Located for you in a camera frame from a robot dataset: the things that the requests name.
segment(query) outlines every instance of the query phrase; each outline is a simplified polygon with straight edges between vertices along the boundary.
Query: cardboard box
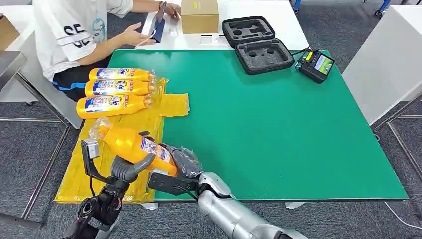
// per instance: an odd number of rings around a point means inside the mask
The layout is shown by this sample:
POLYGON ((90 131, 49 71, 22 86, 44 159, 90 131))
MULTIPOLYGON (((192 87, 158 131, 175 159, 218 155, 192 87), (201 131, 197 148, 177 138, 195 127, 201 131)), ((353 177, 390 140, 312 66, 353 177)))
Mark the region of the cardboard box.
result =
POLYGON ((217 0, 182 0, 183 33, 217 33, 217 0))
POLYGON ((6 50, 19 36, 19 32, 10 23, 9 19, 0 13, 0 50, 6 50))

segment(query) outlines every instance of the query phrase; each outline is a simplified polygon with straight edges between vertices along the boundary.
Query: white t-shirt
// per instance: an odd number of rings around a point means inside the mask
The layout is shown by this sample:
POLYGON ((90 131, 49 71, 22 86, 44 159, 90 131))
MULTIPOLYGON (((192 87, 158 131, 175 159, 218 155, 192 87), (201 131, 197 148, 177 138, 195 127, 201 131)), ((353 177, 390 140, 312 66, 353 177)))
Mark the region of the white t-shirt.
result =
POLYGON ((35 42, 43 74, 79 66, 96 44, 107 41, 107 12, 124 17, 133 0, 33 0, 35 42))

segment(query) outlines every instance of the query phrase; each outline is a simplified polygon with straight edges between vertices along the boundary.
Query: controller screen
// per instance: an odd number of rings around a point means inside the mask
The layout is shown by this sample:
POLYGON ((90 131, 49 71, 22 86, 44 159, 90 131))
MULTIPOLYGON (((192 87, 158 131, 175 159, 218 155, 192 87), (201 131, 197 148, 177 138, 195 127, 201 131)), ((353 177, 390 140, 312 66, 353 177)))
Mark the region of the controller screen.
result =
POLYGON ((319 59, 317 60, 314 69, 320 71, 321 73, 323 73, 324 75, 328 75, 329 71, 332 68, 332 64, 334 63, 333 60, 331 60, 330 58, 321 55, 319 57, 319 59))

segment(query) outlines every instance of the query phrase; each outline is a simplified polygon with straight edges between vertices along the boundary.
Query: green table mat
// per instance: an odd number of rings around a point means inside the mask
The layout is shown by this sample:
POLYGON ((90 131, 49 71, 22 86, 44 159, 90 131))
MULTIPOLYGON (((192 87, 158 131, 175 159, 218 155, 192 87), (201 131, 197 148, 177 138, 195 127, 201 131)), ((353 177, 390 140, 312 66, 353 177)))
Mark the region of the green table mat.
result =
POLYGON ((163 142, 192 149, 240 200, 408 198, 336 66, 323 84, 294 67, 247 75, 231 50, 117 50, 109 66, 154 69, 168 93, 189 93, 163 142))

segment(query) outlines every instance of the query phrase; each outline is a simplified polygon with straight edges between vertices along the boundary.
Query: orange plastic bottle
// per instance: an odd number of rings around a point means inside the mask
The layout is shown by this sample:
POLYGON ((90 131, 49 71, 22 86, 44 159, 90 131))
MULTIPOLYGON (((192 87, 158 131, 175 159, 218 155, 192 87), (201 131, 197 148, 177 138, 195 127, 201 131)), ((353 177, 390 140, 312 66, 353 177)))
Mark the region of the orange plastic bottle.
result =
POLYGON ((90 130, 89 135, 91 138, 104 141, 113 153, 133 164, 153 153, 156 157, 147 170, 151 172, 158 170, 173 177, 177 175, 177 167, 170 152, 130 128, 113 127, 108 119, 101 118, 90 130))
POLYGON ((155 74, 139 68, 93 68, 90 71, 89 78, 90 81, 130 79, 150 82, 155 79, 155 74))
POLYGON ((141 80, 96 80, 88 81, 85 84, 85 95, 87 97, 125 94, 144 96, 154 91, 155 87, 152 82, 141 80))
POLYGON ((76 103, 76 112, 83 119, 132 114, 151 107, 151 95, 84 97, 76 103))

